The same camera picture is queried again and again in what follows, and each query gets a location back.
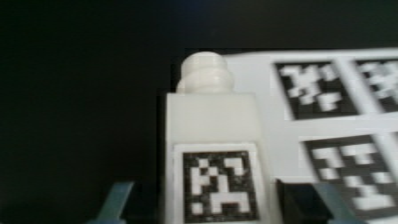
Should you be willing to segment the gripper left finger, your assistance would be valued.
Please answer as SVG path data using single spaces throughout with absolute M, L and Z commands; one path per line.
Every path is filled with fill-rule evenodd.
M 98 216 L 85 224 L 126 224 L 121 216 L 133 185 L 133 182 L 114 183 Z

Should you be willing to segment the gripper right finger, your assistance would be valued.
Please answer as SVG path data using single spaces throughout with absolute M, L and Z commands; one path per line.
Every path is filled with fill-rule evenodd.
M 331 184 L 277 180 L 277 196 L 284 224 L 368 224 L 355 216 Z

